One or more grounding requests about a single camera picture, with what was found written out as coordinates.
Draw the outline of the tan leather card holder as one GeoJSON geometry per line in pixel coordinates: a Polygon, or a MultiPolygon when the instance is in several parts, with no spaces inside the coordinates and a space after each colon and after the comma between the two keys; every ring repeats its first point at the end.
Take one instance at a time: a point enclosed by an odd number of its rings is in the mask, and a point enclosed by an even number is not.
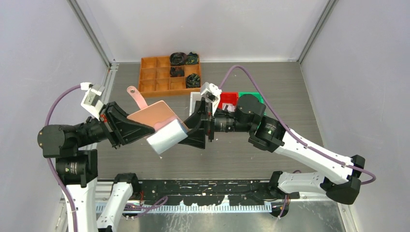
{"type": "Polygon", "coordinates": [[[127,92],[139,107],[139,110],[128,115],[127,119],[154,129],[154,133],[148,136],[146,141],[158,155],[188,137],[188,127],[165,101],[149,105],[136,87],[129,86],[127,92]]]}

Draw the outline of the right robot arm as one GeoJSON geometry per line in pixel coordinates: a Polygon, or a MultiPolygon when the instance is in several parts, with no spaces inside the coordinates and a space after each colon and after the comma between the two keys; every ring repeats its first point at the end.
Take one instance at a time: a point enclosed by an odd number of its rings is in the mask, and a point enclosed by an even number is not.
{"type": "Polygon", "coordinates": [[[273,198],[312,192],[338,203],[353,204],[362,185],[360,175],[365,159],[359,155],[346,157],[318,146],[266,116],[265,109],[251,94],[239,97],[233,112],[213,110],[202,98],[184,121],[189,132],[182,144],[204,149],[216,132],[247,132],[248,141],[255,148],[287,156],[313,169],[311,173],[273,172],[268,184],[273,198]]]}

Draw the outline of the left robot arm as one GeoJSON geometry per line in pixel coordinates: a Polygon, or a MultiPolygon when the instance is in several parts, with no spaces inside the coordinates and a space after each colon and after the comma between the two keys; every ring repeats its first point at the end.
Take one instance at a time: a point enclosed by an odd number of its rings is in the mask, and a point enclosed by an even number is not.
{"type": "Polygon", "coordinates": [[[127,201],[141,193],[134,173],[118,174],[107,205],[96,213],[98,152],[86,146],[108,140],[114,148],[154,133],[154,128],[132,121],[115,102],[104,105],[96,116],[77,125],[45,125],[37,141],[44,158],[55,160],[52,173],[62,188],[71,232],[115,232],[127,201]]]}

